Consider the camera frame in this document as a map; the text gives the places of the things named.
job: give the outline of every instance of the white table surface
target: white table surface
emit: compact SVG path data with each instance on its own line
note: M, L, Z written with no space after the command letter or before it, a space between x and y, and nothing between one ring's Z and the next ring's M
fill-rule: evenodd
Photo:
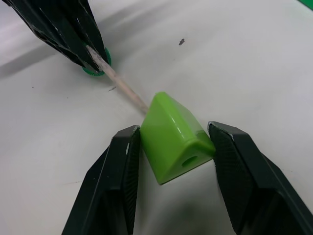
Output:
M313 211L313 12L296 0L92 0L113 67L206 128L248 132ZM179 46L180 40L185 43ZM0 234L61 234L85 173L144 116L0 2ZM135 235L233 235L214 162L159 186L140 160Z

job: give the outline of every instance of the debris speck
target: debris speck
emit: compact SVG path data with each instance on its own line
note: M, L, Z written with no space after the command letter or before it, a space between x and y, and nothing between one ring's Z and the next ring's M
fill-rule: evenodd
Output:
M109 90L109 92L110 92L110 91L113 91L115 88L116 88L116 87L113 87L112 89Z
M185 39L183 38L180 42L179 42L179 46L182 45L185 42Z

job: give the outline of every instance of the white surface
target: white surface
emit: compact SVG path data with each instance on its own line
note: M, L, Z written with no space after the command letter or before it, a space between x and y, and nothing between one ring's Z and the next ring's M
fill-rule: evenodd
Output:
M313 211L313 12L295 0L90 5L113 67L147 103L166 91L204 128L216 120L247 131ZM7 43L18 36L4 16ZM106 77L25 34L39 46L20 51L21 37L0 47L0 234L55 235L111 137L143 116ZM234 234L213 162L163 186L140 164L135 235Z

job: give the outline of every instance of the green object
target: green object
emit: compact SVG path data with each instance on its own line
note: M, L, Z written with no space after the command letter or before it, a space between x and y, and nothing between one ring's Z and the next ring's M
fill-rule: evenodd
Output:
M112 59L111 59L110 52L109 52L109 50L108 50L106 47L104 48L104 51L106 52L109 65L111 66L111 64L112 64ZM102 75L105 74L103 71L101 71L101 72L99 72L99 73L94 73L94 72L92 72L92 71L86 69L85 67L82 67L82 69L83 69L86 73L88 73L89 75L91 75L91 76L99 77L99 76L102 76Z
M313 10L313 0L299 0L299 2L303 3L306 5L308 8Z
M215 153L213 142L191 112L165 92L153 98L140 136L159 184L211 160Z

